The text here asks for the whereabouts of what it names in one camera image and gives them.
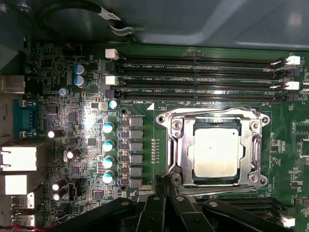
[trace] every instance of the screw hole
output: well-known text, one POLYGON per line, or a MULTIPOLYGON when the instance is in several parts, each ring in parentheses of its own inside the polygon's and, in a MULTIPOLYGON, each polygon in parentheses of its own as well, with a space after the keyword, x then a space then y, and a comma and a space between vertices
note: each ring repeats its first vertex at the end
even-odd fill
POLYGON ((164 122, 164 117, 159 117, 159 122, 164 122))
POLYGON ((126 114, 127 113, 127 110, 126 109, 121 109, 120 111, 122 114, 126 114))
POLYGON ((263 184, 266 183, 266 180, 265 180, 264 178, 262 178, 262 179, 260 180, 260 183, 263 185, 263 184))

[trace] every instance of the screw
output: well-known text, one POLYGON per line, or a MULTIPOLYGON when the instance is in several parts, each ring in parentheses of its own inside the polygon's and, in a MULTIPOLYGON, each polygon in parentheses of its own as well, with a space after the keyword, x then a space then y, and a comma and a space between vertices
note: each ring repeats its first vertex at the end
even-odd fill
POLYGON ((182 202, 182 201, 184 201, 184 197, 182 197, 182 196, 178 196, 178 197, 176 197, 176 200, 178 200, 178 201, 182 202))
POLYGON ((259 180, 259 177, 257 176, 257 174, 250 174, 248 179, 250 182, 256 183, 259 180))
POLYGON ((32 8, 27 4, 27 0, 20 0, 16 3, 16 8, 19 11, 25 12, 25 13, 29 13, 30 11, 32 11, 32 8))
POLYGON ((262 118, 262 122, 263 123, 268 123, 268 118, 267 117, 262 118))
POLYGON ((173 121, 172 128, 176 131, 179 131, 182 128, 183 124, 181 121, 173 121))
POLYGON ((217 202, 209 202, 209 205, 212 207, 217 207, 218 203, 217 202))

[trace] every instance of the capacitor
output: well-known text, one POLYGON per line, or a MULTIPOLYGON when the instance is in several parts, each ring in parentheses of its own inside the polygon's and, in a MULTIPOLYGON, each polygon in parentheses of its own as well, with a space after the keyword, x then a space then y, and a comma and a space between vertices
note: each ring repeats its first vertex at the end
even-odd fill
POLYGON ((67 193, 67 190, 65 188, 59 189, 54 195, 53 195, 53 200, 54 201, 59 201, 64 194, 67 193))
POLYGON ((61 97, 66 97, 69 94, 69 92, 66 88, 59 89, 58 93, 61 97))
POLYGON ((59 189, 64 187, 66 184, 67 184, 67 181, 61 178, 56 183, 53 184, 52 189, 53 191, 58 191, 59 189))
POLYGON ((29 66, 25 67, 25 74, 31 76, 31 75, 36 75, 38 72, 29 66))
POLYGON ((74 84, 79 88, 84 88, 87 85, 86 80, 82 76, 76 76, 73 80, 74 84))
POLYGON ((85 69, 85 67, 82 64, 75 64, 74 65, 74 72, 77 75, 80 75, 80 76, 85 76, 87 74, 87 70, 85 69))
POLYGON ((116 109, 117 108, 117 106, 118 106, 118 103, 116 102, 116 101, 110 101, 109 103, 108 103, 108 105, 109 105, 109 107, 112 109, 112 110, 114 110, 114 109, 116 109))
POLYGON ((114 158, 112 156, 107 156, 104 158, 103 167, 106 169, 109 169, 112 167, 113 163, 114 163, 114 158))
POLYGON ((47 136, 51 139, 53 138, 59 138, 63 136, 63 130, 57 129, 57 130, 51 130, 48 132, 47 136))
POLYGON ((114 130, 115 126, 111 122, 107 122, 103 125, 103 132, 108 134, 111 133, 114 130))
POLYGON ((104 143, 103 143, 103 146, 102 146, 102 148, 103 148, 103 150, 105 151, 105 152, 107 152, 107 151, 111 151, 113 148, 114 148, 114 142, 112 141, 112 140, 106 140, 104 143))
POLYGON ((81 154, 81 150, 79 148, 74 148, 72 151, 68 151, 67 157, 69 159, 78 157, 81 154))
POLYGON ((113 177, 115 176, 114 172, 108 170, 103 175, 103 182, 109 184, 112 182, 113 177))

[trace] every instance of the black chip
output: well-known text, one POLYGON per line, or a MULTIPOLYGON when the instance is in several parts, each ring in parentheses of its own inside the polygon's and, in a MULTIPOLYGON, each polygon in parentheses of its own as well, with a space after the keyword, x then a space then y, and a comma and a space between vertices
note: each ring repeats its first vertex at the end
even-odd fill
POLYGON ((78 175, 79 174, 79 167, 72 167, 72 175, 78 175))
POLYGON ((120 149, 122 150, 129 150, 129 144, 121 144, 120 149))
POLYGON ((129 125, 129 120, 121 120, 120 124, 121 124, 121 126, 128 126, 129 125))
POLYGON ((103 198, 103 191, 94 191, 93 198, 98 200, 103 198))
POLYGON ((96 146, 97 140, 95 138, 89 138, 88 139, 88 146, 96 146))
POLYGON ((129 132, 124 132, 124 131, 122 131, 122 132, 120 133, 120 137, 121 137, 121 138, 128 138, 128 137, 129 137, 129 132))
POLYGON ((121 185, 129 185, 129 179, 120 179, 121 185))
POLYGON ((53 61, 51 59, 45 59, 43 61, 44 68, 52 68, 53 67, 53 61))
POLYGON ((129 156, 121 156, 120 161, 129 161, 129 156))
POLYGON ((89 93, 98 93, 98 86, 96 85, 89 86, 89 93))
POLYGON ((68 113, 68 122, 76 122, 76 114, 75 113, 68 113))
POLYGON ((71 144, 76 144, 77 143, 77 139, 70 139, 70 143, 71 144))
POLYGON ((89 70, 90 71, 97 71, 98 70, 98 64, 97 63, 90 63, 89 64, 89 70))
POLYGON ((121 168, 121 173, 129 173, 129 168, 121 168))
POLYGON ((51 114, 56 114, 58 112, 58 108, 56 105, 48 105, 47 112, 51 114))
POLYGON ((98 103, 91 103, 91 108, 98 109, 98 103))

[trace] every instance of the solid capacitor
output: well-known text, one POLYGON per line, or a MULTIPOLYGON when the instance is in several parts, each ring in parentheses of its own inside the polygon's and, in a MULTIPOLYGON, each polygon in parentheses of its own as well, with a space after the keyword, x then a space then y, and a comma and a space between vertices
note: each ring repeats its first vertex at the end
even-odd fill
POLYGON ((106 171, 103 175, 103 182, 105 184, 111 183, 114 176, 115 174, 112 171, 110 170, 106 171))
POLYGON ((114 158, 112 156, 107 156, 104 158, 104 161, 103 161, 103 166, 104 168, 106 169, 109 169, 112 167, 112 164, 114 162, 114 158))
POLYGON ((82 76, 76 76, 73 80, 74 84, 79 88, 84 88, 87 85, 86 80, 82 76))
POLYGON ((114 142, 112 140, 106 140, 102 146, 105 152, 111 151, 114 148, 114 142))
POLYGON ((85 76, 87 74, 87 70, 82 64, 75 64, 74 72, 80 76, 85 76))
POLYGON ((116 102, 116 101, 110 101, 109 103, 108 103, 108 106, 112 109, 112 110, 114 110, 114 109, 116 109, 117 108, 117 106, 118 106, 118 103, 116 102))
POLYGON ((111 122, 107 122, 103 125, 103 132, 108 134, 111 133, 114 130, 114 124, 111 122))

